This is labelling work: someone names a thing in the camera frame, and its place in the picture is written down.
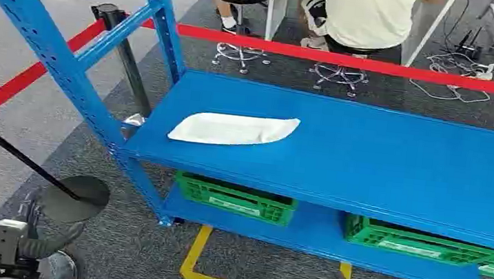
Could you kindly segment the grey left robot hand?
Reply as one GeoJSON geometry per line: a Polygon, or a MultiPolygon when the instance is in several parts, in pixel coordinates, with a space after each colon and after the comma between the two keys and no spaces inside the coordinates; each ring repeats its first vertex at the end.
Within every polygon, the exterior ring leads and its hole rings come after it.
{"type": "Polygon", "coordinates": [[[37,223],[39,215],[42,214],[42,206],[39,204],[40,195],[40,189],[27,193],[14,217],[15,221],[19,221],[25,226],[25,233],[18,240],[18,257],[37,260],[47,258],[74,242],[84,230],[85,224],[83,222],[74,223],[63,234],[39,238],[37,223]]]}

